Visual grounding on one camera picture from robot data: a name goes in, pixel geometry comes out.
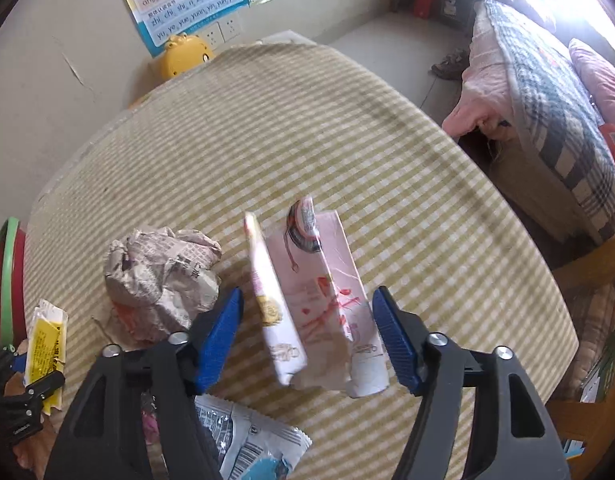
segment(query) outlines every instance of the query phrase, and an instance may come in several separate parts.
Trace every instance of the electrical socket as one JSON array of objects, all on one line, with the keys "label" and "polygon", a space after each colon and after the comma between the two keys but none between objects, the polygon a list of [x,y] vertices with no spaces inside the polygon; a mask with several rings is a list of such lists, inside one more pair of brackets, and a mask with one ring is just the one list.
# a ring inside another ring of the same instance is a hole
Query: electrical socket
[{"label": "electrical socket", "polygon": [[220,44],[225,43],[223,34],[221,34],[221,28],[218,26],[218,22],[214,22],[209,27],[203,28],[198,32],[198,37],[201,40],[207,41],[207,45],[212,49],[216,49]]},{"label": "electrical socket", "polygon": [[238,19],[237,14],[223,16],[223,18],[218,20],[218,25],[221,28],[221,33],[223,34],[223,39],[225,41],[235,38],[242,32],[241,22]]}]

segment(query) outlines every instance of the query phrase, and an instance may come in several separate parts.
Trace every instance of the sneaker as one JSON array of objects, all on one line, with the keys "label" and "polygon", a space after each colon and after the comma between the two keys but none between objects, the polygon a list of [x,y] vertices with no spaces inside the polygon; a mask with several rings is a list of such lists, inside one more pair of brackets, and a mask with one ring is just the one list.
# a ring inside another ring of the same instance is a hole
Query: sneaker
[{"label": "sneaker", "polygon": [[469,67],[469,51],[457,48],[447,54],[443,61],[431,66],[431,71],[441,79],[460,79],[463,71]]}]

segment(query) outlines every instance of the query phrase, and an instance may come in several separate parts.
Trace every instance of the wooden chair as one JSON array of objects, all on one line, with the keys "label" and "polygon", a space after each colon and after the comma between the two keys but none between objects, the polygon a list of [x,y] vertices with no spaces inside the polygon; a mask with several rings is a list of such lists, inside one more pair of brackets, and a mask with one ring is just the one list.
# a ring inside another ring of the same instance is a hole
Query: wooden chair
[{"label": "wooden chair", "polygon": [[[555,270],[554,277],[562,292],[611,283],[615,279],[615,239]],[[615,378],[603,402],[550,400],[547,410],[561,438],[585,442],[583,454],[568,460],[572,480],[583,480],[615,438]]]}]

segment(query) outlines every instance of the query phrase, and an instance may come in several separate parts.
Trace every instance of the white wall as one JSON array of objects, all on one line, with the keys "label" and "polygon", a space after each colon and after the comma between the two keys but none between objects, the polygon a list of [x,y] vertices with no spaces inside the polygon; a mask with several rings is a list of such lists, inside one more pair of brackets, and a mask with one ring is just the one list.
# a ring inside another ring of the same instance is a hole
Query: white wall
[{"label": "white wall", "polygon": [[[286,29],[329,42],[386,8],[387,0],[272,0],[238,11],[243,34],[230,44]],[[0,30],[0,224],[26,221],[68,158],[158,84],[150,60],[125,0],[18,1]]]}]

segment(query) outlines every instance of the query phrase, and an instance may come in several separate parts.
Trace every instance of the plaid blanket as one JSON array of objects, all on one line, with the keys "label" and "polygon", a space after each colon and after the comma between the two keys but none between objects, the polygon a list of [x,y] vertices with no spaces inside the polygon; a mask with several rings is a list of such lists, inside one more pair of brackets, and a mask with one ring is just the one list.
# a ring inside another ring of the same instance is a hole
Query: plaid blanket
[{"label": "plaid blanket", "polygon": [[615,234],[615,164],[601,117],[564,45],[521,13],[494,0],[485,7],[507,62],[515,126],[523,148],[572,192],[602,243]]}]

